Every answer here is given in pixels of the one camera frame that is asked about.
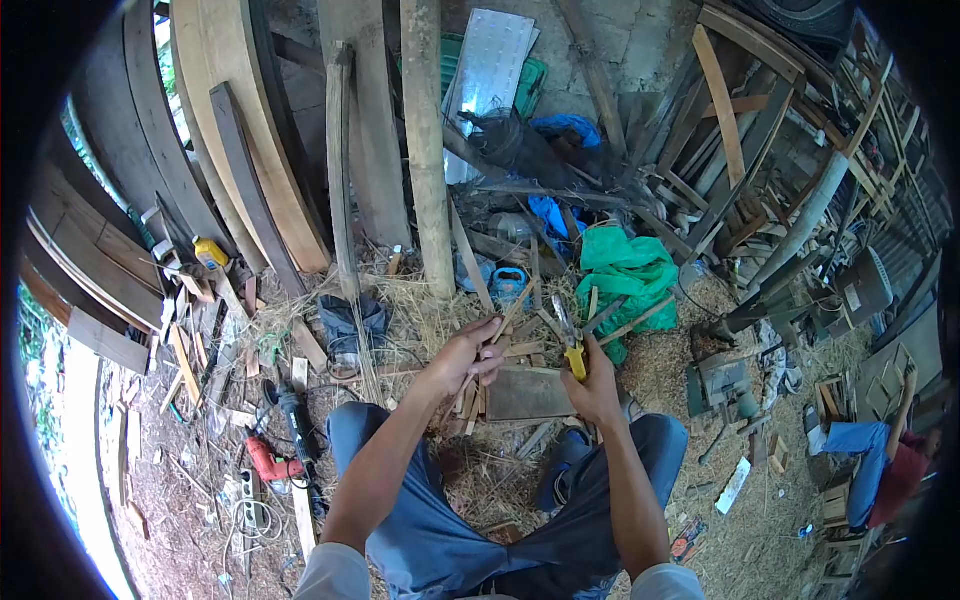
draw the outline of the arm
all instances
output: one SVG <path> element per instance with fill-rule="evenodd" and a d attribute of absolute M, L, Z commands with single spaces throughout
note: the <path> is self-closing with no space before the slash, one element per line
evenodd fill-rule
<path fill-rule="evenodd" d="M 502 350 L 487 342 L 499 325 L 499 317 L 467 325 L 417 376 L 403 401 L 344 473 L 321 543 L 335 541 L 365 554 L 367 538 L 396 504 L 410 459 L 437 407 L 457 393 L 468 373 L 479 374 L 483 385 L 496 378 Z"/>
<path fill-rule="evenodd" d="M 640 573 L 670 559 L 663 509 L 636 453 L 630 424 L 617 398 L 613 363 L 592 335 L 586 338 L 590 374 L 582 384 L 563 373 L 573 407 L 603 434 L 610 469 L 613 541 L 624 568 L 635 581 Z"/>
<path fill-rule="evenodd" d="M 897 413 L 897 422 L 890 429 L 890 438 L 887 440 L 887 456 L 890 460 L 897 458 L 897 448 L 900 447 L 900 434 L 906 426 L 906 416 L 910 413 L 913 404 L 913 395 L 917 391 L 917 367 L 911 362 L 906 366 L 903 374 L 903 393 L 900 395 L 900 411 Z"/>

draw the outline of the hand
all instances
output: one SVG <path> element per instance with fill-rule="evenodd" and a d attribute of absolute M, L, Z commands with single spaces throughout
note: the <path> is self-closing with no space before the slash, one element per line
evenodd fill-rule
<path fill-rule="evenodd" d="M 489 341 L 502 321 L 503 317 L 493 315 L 455 333 L 420 373 L 416 383 L 426 386 L 440 399 L 459 392 L 468 374 L 480 375 L 482 385 L 493 383 L 497 368 L 503 364 L 503 348 Z"/>
<path fill-rule="evenodd" d="M 560 373 L 560 379 L 570 403 L 584 419 L 597 426 L 612 426 L 625 419 L 616 392 L 613 363 L 592 334 L 584 336 L 584 345 L 587 347 L 587 379 L 581 383 L 568 370 Z"/>

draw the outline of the jeans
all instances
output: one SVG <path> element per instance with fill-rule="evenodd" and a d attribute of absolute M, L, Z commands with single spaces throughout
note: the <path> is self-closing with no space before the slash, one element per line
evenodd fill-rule
<path fill-rule="evenodd" d="M 863 453 L 860 471 L 853 478 L 850 497 L 847 498 L 847 521 L 851 528 L 861 527 L 870 518 L 874 508 L 880 477 L 890 459 L 887 456 L 887 440 L 890 425 L 882 422 L 839 423 L 830 426 L 825 452 Z"/>
<path fill-rule="evenodd" d="M 389 417 L 368 403 L 348 402 L 326 421 L 338 474 Z M 687 434 L 679 421 L 646 415 L 630 426 L 664 508 L 684 461 Z M 530 536 L 503 546 L 457 516 L 444 496 L 440 471 L 421 441 L 390 515 L 367 540 L 367 555 L 392 598 L 460 598 L 479 592 L 528 598 L 607 597 L 622 570 L 613 543 L 610 474 L 601 445 L 564 477 L 566 506 Z"/>

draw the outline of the green plastic bag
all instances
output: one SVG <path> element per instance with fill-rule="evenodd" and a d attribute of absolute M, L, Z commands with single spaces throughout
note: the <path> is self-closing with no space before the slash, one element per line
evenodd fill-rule
<path fill-rule="evenodd" d="M 597 339 L 610 335 L 665 300 L 670 295 L 667 288 L 677 283 L 680 273 L 659 239 L 638 237 L 628 240 L 621 228 L 588 229 L 584 233 L 580 268 L 591 271 L 577 286 L 581 306 L 589 306 L 590 288 L 594 286 L 599 290 L 597 312 L 624 294 L 630 296 L 619 310 L 594 330 Z M 634 332 L 676 326 L 677 303 L 671 302 L 637 325 Z M 627 349 L 620 340 L 607 344 L 604 351 L 615 365 L 627 358 Z"/>

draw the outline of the shoe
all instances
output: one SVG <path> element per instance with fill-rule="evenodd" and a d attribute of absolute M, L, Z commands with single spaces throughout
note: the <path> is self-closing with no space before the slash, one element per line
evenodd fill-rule
<path fill-rule="evenodd" d="M 560 432 L 558 444 L 550 453 L 546 473 L 537 487 L 534 504 L 538 510 L 552 513 L 566 505 L 570 497 L 569 485 L 563 475 L 590 454 L 590 436 L 583 427 L 567 427 Z"/>
<path fill-rule="evenodd" d="M 807 405 L 804 408 L 804 431 L 806 431 L 807 451 L 810 456 L 816 456 L 824 451 L 824 445 L 827 443 L 827 433 L 820 425 L 820 419 L 813 407 Z"/>

